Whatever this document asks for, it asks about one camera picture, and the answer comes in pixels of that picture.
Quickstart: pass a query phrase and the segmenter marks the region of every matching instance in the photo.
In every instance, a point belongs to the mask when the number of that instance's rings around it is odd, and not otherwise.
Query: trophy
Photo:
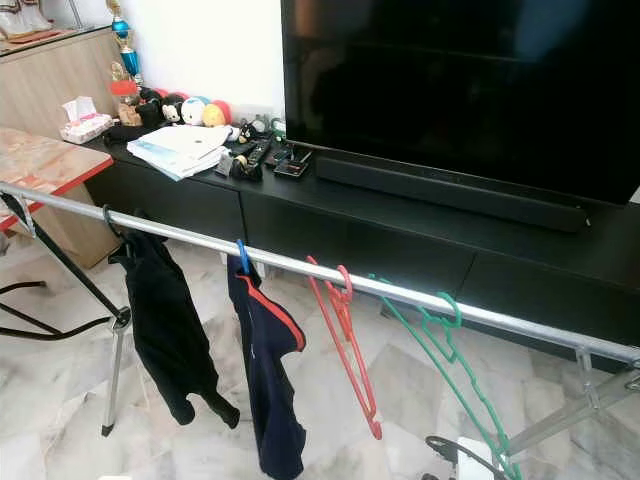
[[[113,32],[118,45],[120,46],[120,56],[124,63],[124,68],[133,77],[138,88],[142,86],[142,75],[140,74],[140,64],[138,63],[138,54],[133,49],[133,32],[129,28],[129,24],[123,20],[118,0],[106,0],[107,8],[113,14],[113,22],[111,23],[111,31]]]

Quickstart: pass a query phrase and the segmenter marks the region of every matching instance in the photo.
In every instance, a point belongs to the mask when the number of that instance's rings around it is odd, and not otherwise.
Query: white wall
[[[73,24],[66,0],[45,16]],[[104,0],[76,0],[86,24],[111,23]],[[284,115],[280,0],[121,0],[149,87],[229,102],[234,117]]]

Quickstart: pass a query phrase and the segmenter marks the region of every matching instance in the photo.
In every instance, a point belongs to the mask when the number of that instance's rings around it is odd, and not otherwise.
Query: stack of papers
[[[127,150],[177,181],[215,167],[227,153],[222,144],[230,132],[228,126],[164,127],[129,142]]]

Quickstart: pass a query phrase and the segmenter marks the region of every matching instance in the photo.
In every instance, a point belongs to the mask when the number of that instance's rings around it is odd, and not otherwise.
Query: navy jacket
[[[109,263],[120,263],[127,272],[135,348],[171,414],[181,425],[191,422],[195,411],[186,396],[197,393],[234,428],[240,412],[216,391],[209,340],[182,270],[161,237],[138,231],[124,237]]]
[[[276,480],[290,480],[303,470],[306,432],[293,412],[294,390],[280,358],[304,349],[304,333],[284,308],[258,290],[260,277],[253,265],[245,275],[240,259],[229,256],[227,280],[240,318],[260,468]]]

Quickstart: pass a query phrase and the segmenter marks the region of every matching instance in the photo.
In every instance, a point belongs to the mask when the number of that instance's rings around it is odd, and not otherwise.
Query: red hanger
[[[318,264],[311,255],[307,256],[307,261],[313,263],[314,265]],[[367,374],[367,366],[362,359],[360,347],[358,346],[358,341],[356,340],[355,333],[353,332],[353,325],[351,323],[351,312],[349,311],[349,304],[351,303],[351,300],[353,298],[353,287],[351,286],[351,279],[349,277],[349,272],[347,271],[347,269],[342,265],[338,265],[338,270],[344,277],[344,283],[347,290],[346,293],[335,288],[331,284],[331,282],[327,280],[325,280],[324,284],[327,286],[327,290],[329,291],[329,301],[331,302],[331,305],[333,305],[333,310],[335,311],[336,316],[340,321],[340,325],[342,325],[342,331],[344,333],[345,339],[349,343],[351,343],[351,346],[353,347],[353,352],[355,353],[356,361],[358,362],[358,367],[360,369],[360,378],[362,379],[362,384],[364,385],[364,389],[367,395],[366,399],[362,394],[362,389],[360,388],[360,384],[358,383],[356,374],[351,367],[351,363],[347,358],[347,353],[345,352],[342,343],[340,343],[340,339],[338,338],[336,329],[333,326],[333,321],[331,320],[331,315],[329,314],[329,310],[327,309],[322,295],[320,294],[320,289],[318,288],[315,278],[309,277],[309,282],[311,283],[311,288],[313,289],[313,293],[316,296],[316,300],[320,305],[320,310],[322,310],[324,320],[325,322],[327,322],[327,328],[329,329],[329,333],[331,333],[333,342],[336,345],[336,349],[338,350],[338,354],[340,355],[340,360],[342,360],[342,364],[347,371],[349,380],[351,380],[351,385],[353,385],[353,390],[356,393],[356,397],[358,397],[358,401],[360,402],[360,406],[362,407],[362,412],[367,419],[367,423],[369,423],[371,433],[373,433],[373,436],[376,439],[380,440],[382,438],[382,427],[380,426],[380,422],[374,420],[373,418],[376,415],[376,399],[373,396],[373,388],[371,387],[369,375]]]

